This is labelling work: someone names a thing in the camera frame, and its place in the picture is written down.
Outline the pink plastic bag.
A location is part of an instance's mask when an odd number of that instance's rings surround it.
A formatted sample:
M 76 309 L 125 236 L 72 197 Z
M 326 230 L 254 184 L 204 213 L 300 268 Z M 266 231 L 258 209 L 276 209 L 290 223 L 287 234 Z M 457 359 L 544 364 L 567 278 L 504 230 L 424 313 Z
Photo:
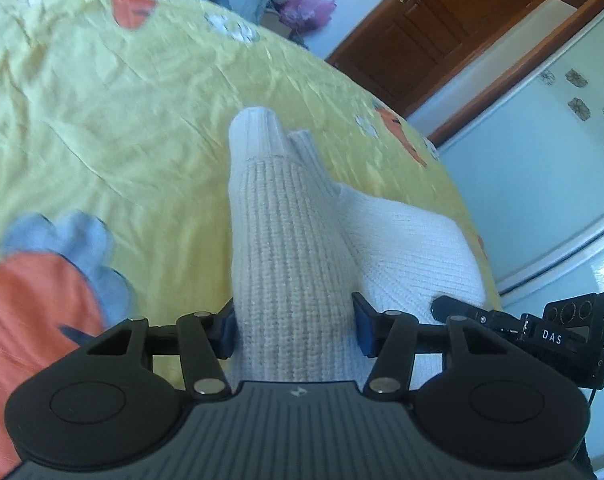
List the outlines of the pink plastic bag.
M 279 21 L 300 34 L 324 28 L 337 8 L 337 0 L 287 0 L 279 11 Z

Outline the white knit sweater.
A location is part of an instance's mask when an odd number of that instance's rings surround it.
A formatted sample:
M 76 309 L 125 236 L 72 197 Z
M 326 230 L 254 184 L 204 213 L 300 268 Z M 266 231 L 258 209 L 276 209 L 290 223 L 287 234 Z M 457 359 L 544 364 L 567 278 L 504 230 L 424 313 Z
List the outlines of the white knit sweater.
M 358 382 L 353 297 L 432 322 L 434 299 L 486 302 L 476 258 L 450 218 L 334 182 L 309 132 L 250 107 L 232 119 L 230 200 L 238 339 L 227 373 L 253 382 Z

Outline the brown wooden door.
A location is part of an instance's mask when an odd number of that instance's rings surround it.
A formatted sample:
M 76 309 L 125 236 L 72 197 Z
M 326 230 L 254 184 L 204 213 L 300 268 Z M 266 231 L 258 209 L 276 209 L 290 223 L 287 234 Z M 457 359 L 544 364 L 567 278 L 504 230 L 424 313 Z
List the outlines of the brown wooden door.
M 548 0 L 382 0 L 329 55 L 357 84 L 405 115 L 513 32 Z M 604 0 L 558 0 L 572 13 L 500 70 L 430 133 L 442 145 L 530 75 L 604 10 Z

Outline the yellow carrot print bedspread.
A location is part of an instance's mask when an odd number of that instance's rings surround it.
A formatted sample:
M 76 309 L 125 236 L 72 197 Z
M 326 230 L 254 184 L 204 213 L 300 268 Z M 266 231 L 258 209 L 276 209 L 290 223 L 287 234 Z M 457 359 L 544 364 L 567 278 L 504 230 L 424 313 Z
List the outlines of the yellow carrot print bedspread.
M 229 298 L 227 131 L 255 105 L 309 130 L 337 180 L 453 219 L 498 306 L 433 144 L 315 55 L 206 0 L 0 0 L 0 478 L 10 392 L 105 325 L 64 240 L 103 240 L 120 318 Z

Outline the white floral wardrobe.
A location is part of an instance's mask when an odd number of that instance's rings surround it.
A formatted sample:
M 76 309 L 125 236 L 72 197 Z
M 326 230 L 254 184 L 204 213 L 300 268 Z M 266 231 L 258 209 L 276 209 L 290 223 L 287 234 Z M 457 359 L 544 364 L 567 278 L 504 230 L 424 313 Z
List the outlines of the white floral wardrobe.
M 604 0 L 544 0 L 409 122 L 462 193 L 508 313 L 604 292 Z

